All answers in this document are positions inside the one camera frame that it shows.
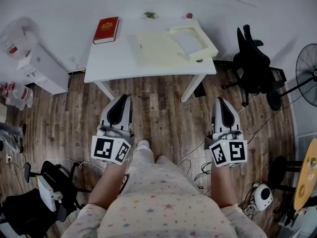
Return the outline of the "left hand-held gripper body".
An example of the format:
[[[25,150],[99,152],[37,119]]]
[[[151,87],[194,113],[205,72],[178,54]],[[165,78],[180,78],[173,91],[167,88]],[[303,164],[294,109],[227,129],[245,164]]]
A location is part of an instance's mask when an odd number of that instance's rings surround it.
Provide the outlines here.
[[[99,125],[92,137],[91,158],[108,164],[122,165],[134,144],[134,134],[110,126]]]

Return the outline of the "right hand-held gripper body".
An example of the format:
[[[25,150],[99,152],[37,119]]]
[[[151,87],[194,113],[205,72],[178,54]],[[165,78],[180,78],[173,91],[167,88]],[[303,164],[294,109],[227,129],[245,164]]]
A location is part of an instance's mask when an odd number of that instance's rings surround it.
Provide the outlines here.
[[[247,141],[241,130],[206,135],[205,150],[210,151],[216,167],[232,167],[248,160]]]

